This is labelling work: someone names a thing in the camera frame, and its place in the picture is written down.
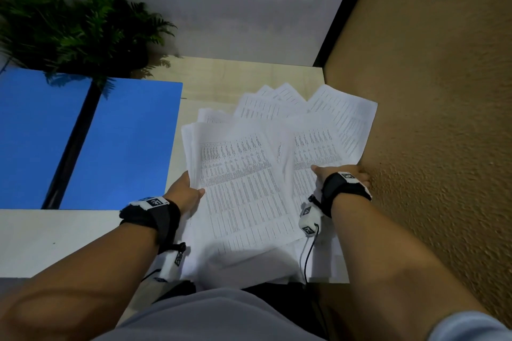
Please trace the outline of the grey shirt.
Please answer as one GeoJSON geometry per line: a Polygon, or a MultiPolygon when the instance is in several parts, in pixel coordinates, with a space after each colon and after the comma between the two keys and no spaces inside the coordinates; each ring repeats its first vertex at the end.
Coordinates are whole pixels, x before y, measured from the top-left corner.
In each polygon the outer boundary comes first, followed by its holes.
{"type": "MultiPolygon", "coordinates": [[[[164,299],[92,341],[325,341],[255,295],[230,288],[164,299]]],[[[487,314],[463,311],[437,325],[427,341],[512,341],[512,330],[487,314]]]]}

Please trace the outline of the green fern plant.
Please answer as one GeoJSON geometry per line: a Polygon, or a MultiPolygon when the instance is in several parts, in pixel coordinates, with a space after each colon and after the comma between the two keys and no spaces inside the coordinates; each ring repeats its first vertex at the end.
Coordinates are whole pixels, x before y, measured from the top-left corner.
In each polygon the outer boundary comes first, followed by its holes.
{"type": "Polygon", "coordinates": [[[17,66],[40,70],[51,86],[91,79],[108,98],[114,79],[149,63],[176,26],[144,2],[0,0],[0,51],[17,66]]]}

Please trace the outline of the person's left forearm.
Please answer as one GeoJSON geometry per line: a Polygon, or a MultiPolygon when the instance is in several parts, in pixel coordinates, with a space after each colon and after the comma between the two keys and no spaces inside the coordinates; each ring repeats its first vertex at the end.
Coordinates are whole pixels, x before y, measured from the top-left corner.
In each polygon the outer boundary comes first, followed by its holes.
{"type": "Polygon", "coordinates": [[[157,231],[123,223],[0,299],[0,341],[89,341],[112,330],[158,253],[157,231]]]}

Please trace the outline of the pile of printed paper sheets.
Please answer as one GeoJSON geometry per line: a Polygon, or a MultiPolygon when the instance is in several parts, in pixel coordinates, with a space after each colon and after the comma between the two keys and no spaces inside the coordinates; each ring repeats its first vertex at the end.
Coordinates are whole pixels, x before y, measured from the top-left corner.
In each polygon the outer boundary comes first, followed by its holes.
{"type": "Polygon", "coordinates": [[[245,93],[233,114],[199,110],[183,126],[193,188],[206,193],[187,222],[182,279],[245,288],[294,278],[348,284],[334,228],[314,237],[298,226],[320,184],[310,170],[360,161],[378,104],[328,85],[309,100],[289,84],[245,93]]]}

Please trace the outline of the person's right hand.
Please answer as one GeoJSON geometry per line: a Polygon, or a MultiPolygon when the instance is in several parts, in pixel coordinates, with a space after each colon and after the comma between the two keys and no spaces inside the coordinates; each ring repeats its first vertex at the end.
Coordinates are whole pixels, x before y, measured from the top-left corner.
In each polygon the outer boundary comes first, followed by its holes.
{"type": "Polygon", "coordinates": [[[337,173],[337,172],[349,172],[351,175],[353,175],[359,182],[361,182],[366,187],[370,187],[370,175],[359,165],[343,165],[338,167],[325,167],[328,168],[328,176],[331,174],[337,173]]]}

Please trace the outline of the person's left hand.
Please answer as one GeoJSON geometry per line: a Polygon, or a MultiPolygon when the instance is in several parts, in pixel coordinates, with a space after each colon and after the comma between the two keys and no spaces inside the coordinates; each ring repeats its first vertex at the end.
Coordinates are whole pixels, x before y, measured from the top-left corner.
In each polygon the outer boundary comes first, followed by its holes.
{"type": "Polygon", "coordinates": [[[173,202],[180,210],[182,216],[192,215],[197,210],[198,204],[188,204],[187,190],[190,186],[189,172],[186,170],[167,190],[163,198],[169,202],[173,202]]]}

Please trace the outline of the blue board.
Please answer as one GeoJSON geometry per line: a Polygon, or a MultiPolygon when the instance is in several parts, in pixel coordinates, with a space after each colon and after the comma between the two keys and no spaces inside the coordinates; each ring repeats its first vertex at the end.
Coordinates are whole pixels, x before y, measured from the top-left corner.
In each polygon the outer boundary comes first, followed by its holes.
{"type": "MultiPolygon", "coordinates": [[[[41,209],[91,80],[0,74],[0,209],[41,209]]],[[[60,209],[121,209],[165,192],[181,82],[114,79],[99,99],[60,209]]]]}

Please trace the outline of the person's right forearm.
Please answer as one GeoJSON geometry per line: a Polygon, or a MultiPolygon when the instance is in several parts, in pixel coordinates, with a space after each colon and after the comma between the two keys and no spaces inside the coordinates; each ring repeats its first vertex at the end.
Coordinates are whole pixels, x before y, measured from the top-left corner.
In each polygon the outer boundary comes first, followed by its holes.
{"type": "Polygon", "coordinates": [[[489,313],[425,244],[364,197],[339,194],[331,216],[373,336],[424,341],[451,314],[489,313]]]}

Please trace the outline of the black frame bar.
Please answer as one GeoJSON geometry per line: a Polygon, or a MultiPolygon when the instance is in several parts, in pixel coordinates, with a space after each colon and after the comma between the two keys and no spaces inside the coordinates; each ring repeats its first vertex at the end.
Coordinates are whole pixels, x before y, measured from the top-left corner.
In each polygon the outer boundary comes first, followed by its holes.
{"type": "Polygon", "coordinates": [[[102,90],[103,89],[99,88],[93,79],[62,153],[61,160],[55,170],[41,209],[59,209],[61,207],[61,202],[91,127],[102,90]]]}
{"type": "Polygon", "coordinates": [[[317,57],[313,63],[313,67],[324,68],[329,56],[345,27],[348,19],[353,12],[358,0],[342,0],[336,15],[330,25],[330,28],[324,38],[323,44],[317,53],[317,57]]]}

